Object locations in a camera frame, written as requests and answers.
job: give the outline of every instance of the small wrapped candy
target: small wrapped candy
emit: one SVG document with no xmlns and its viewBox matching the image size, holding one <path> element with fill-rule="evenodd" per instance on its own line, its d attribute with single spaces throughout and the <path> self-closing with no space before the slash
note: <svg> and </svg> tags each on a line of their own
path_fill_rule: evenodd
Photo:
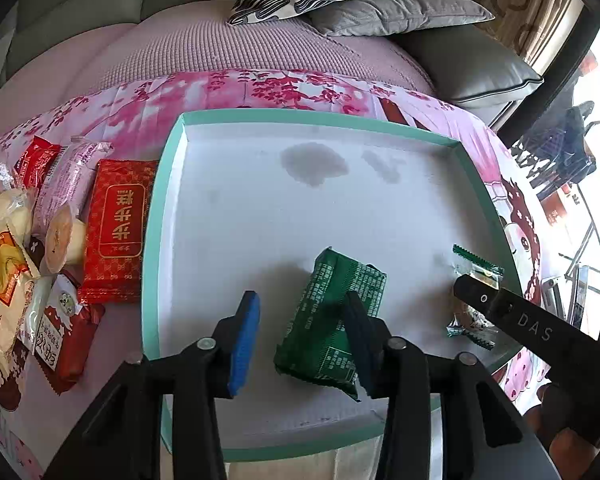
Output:
<svg viewBox="0 0 600 480">
<path fill-rule="evenodd" d="M 457 276 L 468 274 L 493 288 L 500 288 L 504 275 L 501 267 L 483 260 L 458 245 L 454 245 L 453 252 Z M 464 301 L 458 300 L 453 296 L 453 292 L 451 294 L 454 302 L 454 320 L 446 327 L 446 334 L 449 337 L 465 335 L 478 346 L 487 350 L 493 349 L 498 329 L 482 313 Z"/>
</svg>

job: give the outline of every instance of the red snack package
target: red snack package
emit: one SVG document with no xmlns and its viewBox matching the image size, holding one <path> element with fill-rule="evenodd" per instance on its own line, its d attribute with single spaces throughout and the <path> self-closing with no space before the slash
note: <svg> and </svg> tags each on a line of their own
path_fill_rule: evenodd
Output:
<svg viewBox="0 0 600 480">
<path fill-rule="evenodd" d="M 40 189 L 61 149 L 60 144 L 52 144 L 42 137 L 33 137 L 33 141 L 14 166 L 27 188 Z"/>
<path fill-rule="evenodd" d="M 58 395 L 78 382 L 105 313 L 103 305 L 81 304 L 76 296 L 72 280 L 58 274 L 36 335 L 36 359 Z"/>
<path fill-rule="evenodd" d="M 156 160 L 101 160 L 84 255 L 84 303 L 140 301 L 144 229 Z"/>
</svg>

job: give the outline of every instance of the pink blanket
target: pink blanket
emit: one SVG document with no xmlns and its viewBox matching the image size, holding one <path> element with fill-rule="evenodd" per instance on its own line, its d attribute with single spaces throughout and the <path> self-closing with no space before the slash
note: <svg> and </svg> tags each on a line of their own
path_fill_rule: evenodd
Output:
<svg viewBox="0 0 600 480">
<path fill-rule="evenodd" d="M 498 137 L 475 116 L 398 86 L 317 72 L 180 72 L 74 98 L 1 136 L 0 152 L 13 164 L 33 135 L 63 144 L 81 135 L 112 142 L 112 158 L 149 160 L 160 157 L 179 114 L 237 107 L 352 114 L 460 140 L 500 215 L 525 297 L 539 303 L 546 220 L 524 175 Z M 124 357 L 139 349 L 138 306 L 110 307 L 96 332 L 85 375 L 73 389 L 56 396 L 37 361 L 16 343 L 11 375 L 0 373 L 0 449 L 23 478 L 40 477 L 97 391 Z M 503 379 L 509 397 L 515 399 L 521 389 L 537 384 L 544 375 L 542 366 L 521 353 Z"/>
<path fill-rule="evenodd" d="M 435 95 L 426 72 L 387 38 L 327 38 L 302 18 L 232 27 L 233 3 L 171 7 L 137 25 L 100 27 L 57 44 L 0 88 L 0 134 L 73 97 L 185 70 L 312 70 Z"/>
</svg>

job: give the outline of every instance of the pink packaged bread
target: pink packaged bread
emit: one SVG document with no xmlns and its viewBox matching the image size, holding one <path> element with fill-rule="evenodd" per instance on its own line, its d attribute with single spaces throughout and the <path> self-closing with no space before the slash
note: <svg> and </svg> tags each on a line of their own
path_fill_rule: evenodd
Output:
<svg viewBox="0 0 600 480">
<path fill-rule="evenodd" d="M 33 234 L 44 240 L 51 219 L 64 202 L 82 209 L 98 163 L 111 149 L 109 142 L 91 142 L 83 137 L 72 137 L 71 143 L 62 147 L 40 187 L 33 209 Z"/>
</svg>

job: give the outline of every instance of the green wrapper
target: green wrapper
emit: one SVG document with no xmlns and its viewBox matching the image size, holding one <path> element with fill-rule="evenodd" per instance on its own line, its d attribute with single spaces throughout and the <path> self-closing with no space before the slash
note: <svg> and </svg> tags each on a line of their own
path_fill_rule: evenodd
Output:
<svg viewBox="0 0 600 480">
<path fill-rule="evenodd" d="M 453 252 L 456 275 L 468 274 L 493 288 L 500 288 L 504 275 L 502 267 L 458 245 L 454 245 Z M 497 333 L 498 329 L 483 314 L 454 297 L 454 320 L 446 327 L 446 334 L 449 337 L 465 335 L 478 346 L 491 350 L 495 346 Z"/>
<path fill-rule="evenodd" d="M 311 384 L 339 388 L 358 400 L 342 303 L 345 293 L 355 290 L 366 312 L 377 316 L 385 282 L 384 272 L 325 249 L 315 260 L 296 314 L 278 345 L 276 370 Z"/>
</svg>

